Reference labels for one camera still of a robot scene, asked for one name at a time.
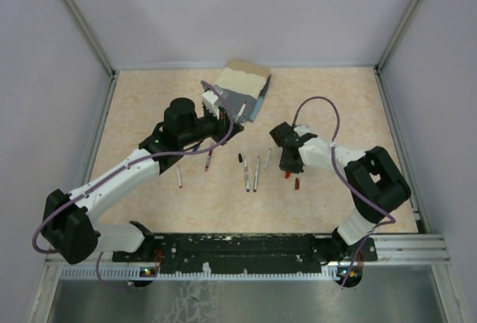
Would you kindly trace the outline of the white red-end marker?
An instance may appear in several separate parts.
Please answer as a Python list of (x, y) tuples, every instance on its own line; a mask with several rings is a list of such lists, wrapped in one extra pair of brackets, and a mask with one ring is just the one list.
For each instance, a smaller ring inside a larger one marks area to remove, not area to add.
[(237, 115), (235, 117), (235, 122), (243, 122), (244, 117), (243, 117), (243, 112), (246, 109), (247, 102), (243, 103), (243, 105), (240, 107), (239, 111), (237, 112)]

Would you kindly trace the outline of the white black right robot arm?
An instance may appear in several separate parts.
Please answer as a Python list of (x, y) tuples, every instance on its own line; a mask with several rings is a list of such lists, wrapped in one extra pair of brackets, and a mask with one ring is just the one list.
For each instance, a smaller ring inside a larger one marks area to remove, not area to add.
[(283, 122), (270, 131), (282, 149), (279, 168), (300, 174), (307, 166), (328, 169), (350, 190), (354, 208), (332, 232), (332, 252), (350, 260), (359, 243), (378, 227), (392, 225), (392, 212), (411, 197), (411, 189), (388, 151), (380, 146), (362, 151), (328, 142), (306, 126)]

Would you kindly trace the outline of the white blue-end marker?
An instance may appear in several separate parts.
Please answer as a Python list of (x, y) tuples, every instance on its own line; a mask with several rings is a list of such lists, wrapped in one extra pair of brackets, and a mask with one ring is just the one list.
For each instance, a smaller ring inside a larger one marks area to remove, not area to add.
[(247, 158), (246, 157), (243, 157), (243, 164), (244, 164), (245, 189), (246, 189), (246, 192), (250, 192), (250, 179), (249, 179), (249, 174), (248, 174), (248, 164), (247, 164)]

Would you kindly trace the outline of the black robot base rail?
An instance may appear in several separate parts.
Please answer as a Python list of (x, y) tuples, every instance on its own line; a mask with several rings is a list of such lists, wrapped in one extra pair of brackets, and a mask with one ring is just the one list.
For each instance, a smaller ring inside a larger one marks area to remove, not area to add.
[(376, 262), (375, 242), (347, 246), (316, 233), (151, 233), (133, 253), (113, 253), (115, 263), (153, 263), (162, 274), (214, 275), (320, 273), (326, 264)]

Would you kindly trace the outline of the red clear pen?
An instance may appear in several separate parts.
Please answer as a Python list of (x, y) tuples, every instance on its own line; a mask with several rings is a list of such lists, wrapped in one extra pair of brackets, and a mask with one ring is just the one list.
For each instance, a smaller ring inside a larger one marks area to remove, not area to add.
[(206, 157), (206, 164), (204, 166), (204, 171), (205, 172), (209, 171), (210, 163), (211, 163), (211, 160), (212, 160), (212, 154), (213, 154), (213, 149), (208, 151), (208, 154), (207, 154), (207, 157)]

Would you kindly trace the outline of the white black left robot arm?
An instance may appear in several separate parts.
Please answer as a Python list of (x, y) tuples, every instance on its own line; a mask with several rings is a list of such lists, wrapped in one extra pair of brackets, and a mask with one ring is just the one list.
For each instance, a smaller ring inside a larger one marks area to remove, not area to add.
[(223, 108), (198, 116), (192, 100), (176, 98), (152, 134), (120, 164), (71, 192), (57, 189), (48, 195), (42, 236), (72, 265), (95, 252), (119, 251), (141, 261), (150, 259), (155, 243), (147, 238), (151, 233), (143, 225), (99, 224), (98, 220), (130, 191), (175, 166), (186, 156), (186, 146), (205, 139), (221, 145), (243, 129)]

